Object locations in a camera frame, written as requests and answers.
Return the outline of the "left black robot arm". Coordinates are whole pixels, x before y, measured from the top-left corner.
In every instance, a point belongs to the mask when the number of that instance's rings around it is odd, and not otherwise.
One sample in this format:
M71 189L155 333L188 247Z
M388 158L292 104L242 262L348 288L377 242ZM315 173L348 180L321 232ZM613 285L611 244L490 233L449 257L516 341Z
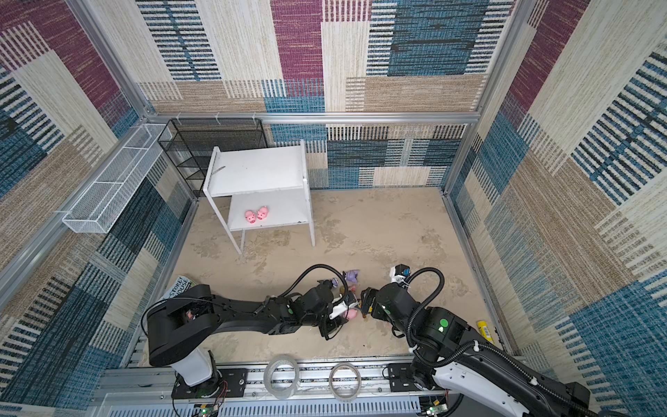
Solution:
M304 294L297 293L295 287L316 269L333 273L342 294L334 294L330 280L319 281ZM210 335L220 333L290 335L302 327L314 327L328 341L347 323L347 312L355 303L346 276L326 264L307 268L287 290L262 302L232 300L214 294L208 285L197 285L154 303L144 312L142 331L148 337L149 365L175 368L192 357Z

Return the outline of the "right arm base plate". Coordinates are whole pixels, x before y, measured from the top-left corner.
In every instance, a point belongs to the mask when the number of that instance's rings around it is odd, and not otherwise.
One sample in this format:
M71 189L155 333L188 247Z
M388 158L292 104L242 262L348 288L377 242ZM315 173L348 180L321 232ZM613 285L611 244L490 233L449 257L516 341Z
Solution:
M413 363L390 363L387 380L392 392L430 390L435 387L432 368L420 361Z

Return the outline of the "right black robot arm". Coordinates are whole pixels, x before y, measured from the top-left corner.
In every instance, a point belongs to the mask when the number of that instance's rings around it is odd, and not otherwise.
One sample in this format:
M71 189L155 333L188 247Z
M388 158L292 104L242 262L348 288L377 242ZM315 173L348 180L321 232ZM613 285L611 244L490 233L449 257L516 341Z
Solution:
M391 324L413 354L413 383L454 390L503 416L592 416L590 392L529 368L453 312L432 306L444 275L423 268L361 293L361 312Z

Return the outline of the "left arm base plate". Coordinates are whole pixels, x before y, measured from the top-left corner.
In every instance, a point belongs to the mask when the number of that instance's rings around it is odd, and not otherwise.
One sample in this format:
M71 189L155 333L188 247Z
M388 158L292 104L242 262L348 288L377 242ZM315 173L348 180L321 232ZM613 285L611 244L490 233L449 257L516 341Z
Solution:
M188 386L181 375L176 375L171 392L172 400L220 400L244 396L248 370L246 368L224 368L214 371L210 380Z

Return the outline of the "pink pig toy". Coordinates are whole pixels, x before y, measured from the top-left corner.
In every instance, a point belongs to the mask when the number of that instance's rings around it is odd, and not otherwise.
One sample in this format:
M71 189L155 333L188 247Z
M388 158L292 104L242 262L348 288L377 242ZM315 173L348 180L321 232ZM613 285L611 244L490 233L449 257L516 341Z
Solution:
M247 210L244 214L245 219L248 223L253 224L257 221L257 215L253 210Z
M357 314L358 314L357 309L347 309L346 311L343 312L341 316L346 320L352 320L356 318Z
M256 217L259 221L263 221L269 215L269 208L267 206L260 207L256 212Z

